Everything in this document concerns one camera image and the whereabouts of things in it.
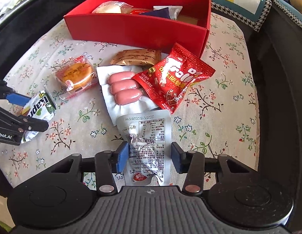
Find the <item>silver foil pouch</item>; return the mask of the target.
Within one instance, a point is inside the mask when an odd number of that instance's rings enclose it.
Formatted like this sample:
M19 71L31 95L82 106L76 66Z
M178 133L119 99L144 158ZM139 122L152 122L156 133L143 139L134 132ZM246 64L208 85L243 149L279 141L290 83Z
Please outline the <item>silver foil pouch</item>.
M124 168L126 185L168 186L172 143L171 116L168 110L152 110L121 116L116 121L120 135L129 143L129 158Z

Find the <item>white long snack packet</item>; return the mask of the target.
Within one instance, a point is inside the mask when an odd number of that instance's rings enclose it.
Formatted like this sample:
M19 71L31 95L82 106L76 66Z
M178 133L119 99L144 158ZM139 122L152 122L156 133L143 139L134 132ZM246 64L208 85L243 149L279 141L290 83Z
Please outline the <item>white long snack packet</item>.
M153 6L154 11L155 10L161 10L161 9L168 9L169 11L169 17L172 20L177 20L179 13L183 9L182 6L178 5L158 5L158 6Z

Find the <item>red candy bag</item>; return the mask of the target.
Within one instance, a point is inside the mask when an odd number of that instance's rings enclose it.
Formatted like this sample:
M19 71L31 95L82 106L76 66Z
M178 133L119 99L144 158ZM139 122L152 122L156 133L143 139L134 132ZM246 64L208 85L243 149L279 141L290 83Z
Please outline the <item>red candy bag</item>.
M215 69L175 43L169 55L133 79L161 109L175 112L189 86L213 76Z

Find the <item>round meat floss cake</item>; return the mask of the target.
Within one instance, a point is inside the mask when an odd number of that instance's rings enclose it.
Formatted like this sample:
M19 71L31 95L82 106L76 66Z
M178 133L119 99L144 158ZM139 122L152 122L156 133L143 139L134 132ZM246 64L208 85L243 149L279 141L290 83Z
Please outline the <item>round meat floss cake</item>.
M53 75L60 83L63 93L60 99L71 99L98 84L95 66L89 62L86 54L67 61Z

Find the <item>Kaprons wafer packet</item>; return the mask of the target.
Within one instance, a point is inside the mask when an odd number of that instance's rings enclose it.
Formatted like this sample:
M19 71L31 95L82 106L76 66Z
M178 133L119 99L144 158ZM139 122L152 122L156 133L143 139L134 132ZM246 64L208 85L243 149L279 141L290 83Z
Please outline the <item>Kaprons wafer packet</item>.
M53 119L55 112L55 102L47 89L47 86L44 85L44 89L40 90L25 104L20 111L20 114L30 118L47 121L48 128L49 122Z

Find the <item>red cardboard box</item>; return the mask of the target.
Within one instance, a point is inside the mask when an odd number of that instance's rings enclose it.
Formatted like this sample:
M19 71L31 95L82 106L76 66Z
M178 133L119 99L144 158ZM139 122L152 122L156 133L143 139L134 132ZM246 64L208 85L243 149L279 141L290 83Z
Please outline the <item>red cardboard box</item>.
M181 5L180 15L195 24L140 14L102 13L103 2L125 2L138 9L155 5ZM175 43L200 57L210 32L211 0L86 0L64 16L75 40L108 42L169 53Z

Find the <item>floral table cloth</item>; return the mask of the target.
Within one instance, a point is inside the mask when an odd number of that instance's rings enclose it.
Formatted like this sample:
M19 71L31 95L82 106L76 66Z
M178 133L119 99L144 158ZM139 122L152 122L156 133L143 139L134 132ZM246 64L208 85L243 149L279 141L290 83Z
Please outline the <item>floral table cloth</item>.
M93 157L114 149L122 137L112 124L100 86L72 99L54 72L86 54L94 66L106 66L125 49L105 42L74 41L64 21L44 34L6 75L9 87L34 96L47 88L57 105L49 129L19 146L0 143L0 170L12 186L29 179L72 153ZM207 157L231 155L258 167L259 114L256 87L244 34L233 21L211 15L210 35L202 59L214 75L189 88L172 115L172 138L184 150Z

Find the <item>red crown snack packet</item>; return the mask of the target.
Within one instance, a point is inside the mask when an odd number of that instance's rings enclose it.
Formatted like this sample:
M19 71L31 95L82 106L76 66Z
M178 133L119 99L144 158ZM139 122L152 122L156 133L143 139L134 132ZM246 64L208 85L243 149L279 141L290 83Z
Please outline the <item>red crown snack packet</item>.
M147 13L147 12L150 12L150 10L134 8L134 9L132 9L132 10L129 12L129 14L138 15L138 14L144 14L144 13Z

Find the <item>gold biscuit packet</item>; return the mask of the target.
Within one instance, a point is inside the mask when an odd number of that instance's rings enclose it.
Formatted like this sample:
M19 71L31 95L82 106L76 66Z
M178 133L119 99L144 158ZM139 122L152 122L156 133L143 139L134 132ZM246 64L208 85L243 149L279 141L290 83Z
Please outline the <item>gold biscuit packet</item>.
M153 49L131 49L118 52L110 65L154 66L161 61L161 52Z

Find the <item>round bun clear wrapper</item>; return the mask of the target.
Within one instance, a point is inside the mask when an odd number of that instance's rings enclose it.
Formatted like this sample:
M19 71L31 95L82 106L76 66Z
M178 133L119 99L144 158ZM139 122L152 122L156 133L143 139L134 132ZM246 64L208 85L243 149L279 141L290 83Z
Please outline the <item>round bun clear wrapper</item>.
M119 1L107 1L100 4L92 13L129 14L133 6Z

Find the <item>three sausages vacuum pack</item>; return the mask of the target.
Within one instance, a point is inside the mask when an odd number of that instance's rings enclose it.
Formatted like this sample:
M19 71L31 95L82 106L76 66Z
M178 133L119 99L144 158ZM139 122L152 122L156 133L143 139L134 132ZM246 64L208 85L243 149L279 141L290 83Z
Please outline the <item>three sausages vacuum pack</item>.
M117 118L123 115L143 113L157 108L142 86L134 80L134 75L142 71L139 66L97 67L99 84L113 125L116 125Z

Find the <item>purple snack packet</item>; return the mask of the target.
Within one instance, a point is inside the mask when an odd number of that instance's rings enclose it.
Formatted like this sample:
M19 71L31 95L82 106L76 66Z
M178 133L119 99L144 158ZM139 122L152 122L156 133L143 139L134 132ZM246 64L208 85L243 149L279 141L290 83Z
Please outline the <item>purple snack packet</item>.
M157 17L157 18L169 19L170 20L168 7L165 7L163 9L159 9L159 10L143 12L143 13L140 13L140 15L153 16L153 17Z

